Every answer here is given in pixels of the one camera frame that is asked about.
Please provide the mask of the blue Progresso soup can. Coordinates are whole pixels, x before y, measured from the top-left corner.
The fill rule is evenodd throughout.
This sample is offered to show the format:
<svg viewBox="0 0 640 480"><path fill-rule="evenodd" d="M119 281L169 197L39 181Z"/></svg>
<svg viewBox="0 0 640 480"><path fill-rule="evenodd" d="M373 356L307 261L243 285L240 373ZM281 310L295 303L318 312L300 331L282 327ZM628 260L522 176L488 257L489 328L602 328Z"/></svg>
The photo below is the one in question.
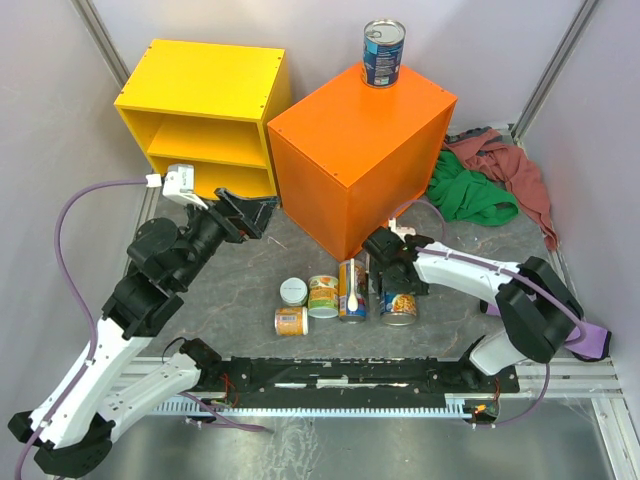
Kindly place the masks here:
<svg viewBox="0 0 640 480"><path fill-rule="evenodd" d="M383 290L380 293L381 321L391 326L413 324L418 317L415 296Z"/></svg>

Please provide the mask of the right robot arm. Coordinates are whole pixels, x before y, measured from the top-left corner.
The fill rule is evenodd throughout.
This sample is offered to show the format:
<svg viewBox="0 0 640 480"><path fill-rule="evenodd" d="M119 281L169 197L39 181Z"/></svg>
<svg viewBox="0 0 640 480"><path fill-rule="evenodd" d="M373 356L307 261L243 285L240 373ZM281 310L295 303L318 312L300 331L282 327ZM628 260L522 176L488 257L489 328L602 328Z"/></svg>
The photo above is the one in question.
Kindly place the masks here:
<svg viewBox="0 0 640 480"><path fill-rule="evenodd" d="M382 290L422 296L439 285L498 310L501 330L480 339L458 368L469 390L483 390L500 371L522 361L547 364L561 347L586 338L583 310L541 258L491 260L384 227L369 235L363 248Z"/></svg>

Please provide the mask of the dark blue soup can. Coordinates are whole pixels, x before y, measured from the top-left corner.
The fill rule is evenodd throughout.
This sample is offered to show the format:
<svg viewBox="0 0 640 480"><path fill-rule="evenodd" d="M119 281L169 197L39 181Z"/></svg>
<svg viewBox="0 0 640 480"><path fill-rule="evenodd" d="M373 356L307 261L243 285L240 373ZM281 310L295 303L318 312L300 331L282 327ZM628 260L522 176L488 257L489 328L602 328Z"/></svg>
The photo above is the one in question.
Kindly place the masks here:
<svg viewBox="0 0 640 480"><path fill-rule="evenodd" d="M370 21L363 32L363 79L373 88L393 86L399 77L406 29L391 19Z"/></svg>

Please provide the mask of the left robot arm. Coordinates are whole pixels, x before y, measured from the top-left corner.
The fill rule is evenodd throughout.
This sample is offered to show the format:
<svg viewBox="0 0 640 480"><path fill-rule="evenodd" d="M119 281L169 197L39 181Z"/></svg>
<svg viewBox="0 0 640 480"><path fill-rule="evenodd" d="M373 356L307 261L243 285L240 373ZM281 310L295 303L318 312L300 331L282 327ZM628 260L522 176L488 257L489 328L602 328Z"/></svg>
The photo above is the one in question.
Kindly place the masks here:
<svg viewBox="0 0 640 480"><path fill-rule="evenodd" d="M244 198L219 188L212 200L188 190L164 191L182 205L187 223L145 222L127 249L126 275L90 323L90 341L67 375L38 408L15 414L8 428L48 474L81 478L113 444L166 399L221 378L221 356L204 341L186 341L143 379L112 394L115 381L181 308L182 294L224 243L263 236L279 204L275 196Z"/></svg>

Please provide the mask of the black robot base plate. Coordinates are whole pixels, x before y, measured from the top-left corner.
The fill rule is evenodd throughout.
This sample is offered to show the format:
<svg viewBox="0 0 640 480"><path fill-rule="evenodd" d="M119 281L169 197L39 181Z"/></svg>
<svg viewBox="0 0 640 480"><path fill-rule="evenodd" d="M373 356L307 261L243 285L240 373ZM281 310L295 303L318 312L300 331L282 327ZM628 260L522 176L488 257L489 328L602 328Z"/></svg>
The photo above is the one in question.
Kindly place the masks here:
<svg viewBox="0 0 640 480"><path fill-rule="evenodd" d="M233 357L217 362L179 387L249 409L440 408L448 394L520 391L516 370L485 375L469 360L435 358L281 359Z"/></svg>

